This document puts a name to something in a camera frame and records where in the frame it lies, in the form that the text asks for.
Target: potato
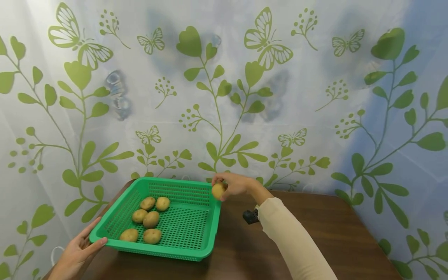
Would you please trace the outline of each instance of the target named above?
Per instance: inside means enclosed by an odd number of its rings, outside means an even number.
[[[162,232],[155,228],[147,229],[143,233],[143,241],[148,244],[157,244],[162,237]]]
[[[159,213],[157,211],[149,212],[143,219],[143,226],[145,228],[155,228],[159,223]]]
[[[138,239],[138,230],[134,228],[129,228],[123,231],[120,235],[120,240],[123,241],[136,242],[137,239]]]
[[[132,214],[132,221],[134,221],[137,224],[141,224],[147,214],[148,212],[146,212],[145,210],[138,209]]]
[[[223,195],[223,193],[225,191],[226,191],[226,187],[225,187],[224,183],[218,182],[212,187],[211,194],[213,195],[214,198],[216,198],[216,200],[221,200],[221,196]]]
[[[154,206],[154,203],[155,203],[154,197],[148,196],[147,198],[142,200],[142,202],[140,202],[140,208],[148,211]]]
[[[169,207],[169,199],[166,197],[159,197],[155,203],[155,208],[159,211],[165,211]]]

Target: hand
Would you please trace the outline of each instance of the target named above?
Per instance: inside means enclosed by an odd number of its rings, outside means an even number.
[[[261,185],[257,180],[235,173],[217,173],[211,180],[211,185],[214,186],[218,182],[223,182],[226,191],[221,196],[221,201],[225,201],[231,195],[237,194],[251,194],[251,189],[257,185]]]
[[[108,241],[106,237],[97,240],[93,244],[89,241],[89,234],[99,220],[101,220],[101,217],[96,218],[95,221],[70,241],[54,266],[48,278],[49,280],[75,280],[82,277],[92,259]]]

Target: left hand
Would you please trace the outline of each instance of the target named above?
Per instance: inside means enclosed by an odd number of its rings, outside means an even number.
[[[103,237],[95,243],[90,243],[89,234],[98,224],[101,217],[96,218],[65,248],[62,256],[54,266],[48,280],[77,280],[81,279],[92,259],[106,244],[108,239]]]

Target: white backdrop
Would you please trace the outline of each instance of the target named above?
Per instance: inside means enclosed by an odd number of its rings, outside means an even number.
[[[131,178],[225,170],[338,195],[404,278],[446,279],[443,1],[2,4],[0,279]]]

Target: white cable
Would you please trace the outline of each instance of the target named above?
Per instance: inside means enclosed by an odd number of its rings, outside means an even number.
[[[50,261],[51,261],[51,263],[52,263],[52,266],[55,266],[55,264],[56,264],[56,262],[55,262],[55,260],[54,260],[54,254],[55,254],[55,250],[56,249],[61,249],[62,251],[64,251],[64,248],[63,247],[60,247],[60,246],[57,246],[57,247],[54,247],[53,248],[53,250],[52,250],[52,254],[50,255]]]

